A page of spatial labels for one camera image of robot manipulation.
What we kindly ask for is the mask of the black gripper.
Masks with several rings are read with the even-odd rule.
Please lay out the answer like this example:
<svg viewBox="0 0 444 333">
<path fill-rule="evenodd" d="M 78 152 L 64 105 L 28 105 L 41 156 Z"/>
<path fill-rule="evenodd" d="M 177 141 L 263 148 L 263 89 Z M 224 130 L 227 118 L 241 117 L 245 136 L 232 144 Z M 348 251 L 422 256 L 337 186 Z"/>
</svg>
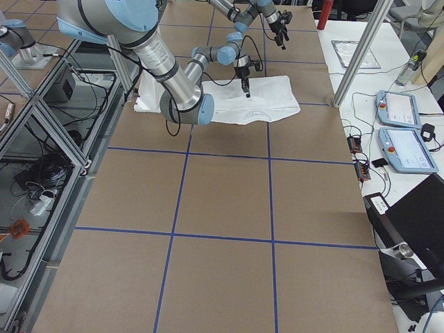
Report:
<svg viewBox="0 0 444 333">
<path fill-rule="evenodd" d="M 274 22 L 268 24 L 272 32 L 275 34 L 275 42 L 282 49 L 285 50 L 284 39 L 289 40 L 288 30 L 286 27 L 286 20 L 278 18 Z"/>
<path fill-rule="evenodd" d="M 249 66 L 235 67 L 236 77 L 241 79 L 241 88 L 246 95 L 246 98 L 250 98 L 250 85 L 249 85 Z"/>
</svg>

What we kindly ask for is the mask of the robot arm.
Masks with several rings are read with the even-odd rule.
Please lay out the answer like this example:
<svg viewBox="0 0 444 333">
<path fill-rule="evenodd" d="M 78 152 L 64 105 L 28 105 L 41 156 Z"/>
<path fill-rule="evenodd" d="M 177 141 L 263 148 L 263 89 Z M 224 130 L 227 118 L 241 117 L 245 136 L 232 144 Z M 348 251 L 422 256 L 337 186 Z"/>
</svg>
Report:
<svg viewBox="0 0 444 333">
<path fill-rule="evenodd" d="M 209 0 L 206 3 L 222 13 L 241 33 L 245 33 L 255 19 L 262 15 L 275 34 L 273 40 L 277 46 L 282 50 L 286 49 L 284 43 L 289 41 L 287 24 L 291 22 L 293 17 L 291 11 L 279 11 L 273 1 L 251 1 L 244 11 L 236 7 L 234 1 Z"/>
<path fill-rule="evenodd" d="M 182 69 L 160 34 L 155 1 L 59 1 L 57 20 L 69 37 L 106 44 L 113 35 L 121 46 L 133 50 L 142 67 L 163 86 L 160 111 L 174 123 L 209 124 L 214 98 L 197 82 L 209 62 L 230 65 L 244 55 L 243 36 L 233 32 L 223 46 L 196 47 Z"/>
</svg>

